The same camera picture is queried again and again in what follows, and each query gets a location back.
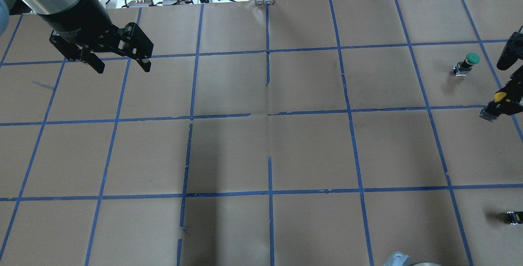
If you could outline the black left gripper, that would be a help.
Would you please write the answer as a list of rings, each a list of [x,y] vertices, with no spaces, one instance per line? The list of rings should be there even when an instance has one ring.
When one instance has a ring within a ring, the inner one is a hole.
[[[98,0],[78,0],[69,9],[39,16],[54,30],[51,45],[68,60],[80,60],[103,74],[105,64],[95,52],[112,52],[136,60],[145,73],[151,71],[151,39],[135,22],[124,28],[114,25]]]

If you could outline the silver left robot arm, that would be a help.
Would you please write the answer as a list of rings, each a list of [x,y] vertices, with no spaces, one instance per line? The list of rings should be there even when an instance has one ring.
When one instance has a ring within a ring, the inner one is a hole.
[[[102,74],[105,64],[97,53],[114,53],[151,70],[154,45],[134,22],[117,27],[99,0],[21,0],[51,28],[49,41],[68,61],[88,64]],[[16,0],[1,0],[1,32]]]

